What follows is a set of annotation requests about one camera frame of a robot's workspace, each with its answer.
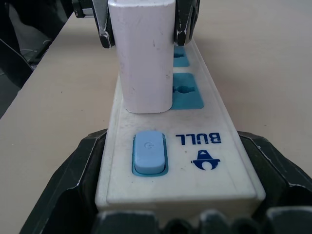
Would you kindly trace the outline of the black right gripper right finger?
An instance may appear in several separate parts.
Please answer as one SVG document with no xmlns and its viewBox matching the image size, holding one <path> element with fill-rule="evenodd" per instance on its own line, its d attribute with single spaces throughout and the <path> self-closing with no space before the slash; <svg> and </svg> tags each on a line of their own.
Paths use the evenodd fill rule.
<svg viewBox="0 0 312 234">
<path fill-rule="evenodd" d="M 266 193 L 252 215 L 263 234 L 312 234 L 312 178 L 266 138 L 238 134 Z"/>
</svg>

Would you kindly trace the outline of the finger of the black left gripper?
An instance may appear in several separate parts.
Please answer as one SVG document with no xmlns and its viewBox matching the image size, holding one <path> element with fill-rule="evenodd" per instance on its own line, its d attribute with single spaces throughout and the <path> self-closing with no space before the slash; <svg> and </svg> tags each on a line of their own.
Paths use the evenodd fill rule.
<svg viewBox="0 0 312 234">
<path fill-rule="evenodd" d="M 104 48 L 115 46 L 108 0 L 92 0 L 92 8 L 102 46 Z"/>
<path fill-rule="evenodd" d="M 192 40 L 199 7 L 200 0 L 175 0 L 175 46 L 185 46 Z"/>
</svg>

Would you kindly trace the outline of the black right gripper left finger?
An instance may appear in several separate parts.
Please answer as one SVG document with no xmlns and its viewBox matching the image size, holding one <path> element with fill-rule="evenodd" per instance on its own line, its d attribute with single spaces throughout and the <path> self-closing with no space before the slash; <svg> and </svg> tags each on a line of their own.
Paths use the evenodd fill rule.
<svg viewBox="0 0 312 234">
<path fill-rule="evenodd" d="M 83 138 L 54 172 L 19 234 L 90 234 L 107 130 Z"/>
</svg>

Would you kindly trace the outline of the white power strip blue sockets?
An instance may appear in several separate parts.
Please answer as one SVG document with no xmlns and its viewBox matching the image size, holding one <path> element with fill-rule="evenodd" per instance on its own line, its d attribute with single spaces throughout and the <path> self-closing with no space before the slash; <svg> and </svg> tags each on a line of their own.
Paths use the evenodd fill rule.
<svg viewBox="0 0 312 234">
<path fill-rule="evenodd" d="M 100 211 L 149 210 L 161 219 L 189 219 L 216 209 L 236 217 L 251 215 L 264 200 L 264 188 L 196 43 L 185 52 L 190 64 L 176 67 L 174 74 L 195 83 L 175 85 L 174 92 L 186 100 L 200 94 L 201 109 L 132 114 L 116 85 L 95 196 Z M 134 172 L 134 139 L 144 130 L 164 134 L 167 170 L 162 175 Z"/>
</svg>

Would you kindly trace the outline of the white charger block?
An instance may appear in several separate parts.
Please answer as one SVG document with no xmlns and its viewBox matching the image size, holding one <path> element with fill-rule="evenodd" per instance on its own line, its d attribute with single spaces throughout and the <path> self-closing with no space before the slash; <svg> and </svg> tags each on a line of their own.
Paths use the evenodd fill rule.
<svg viewBox="0 0 312 234">
<path fill-rule="evenodd" d="M 172 106 L 176 0 L 108 0 L 123 103 L 135 114 Z"/>
</svg>

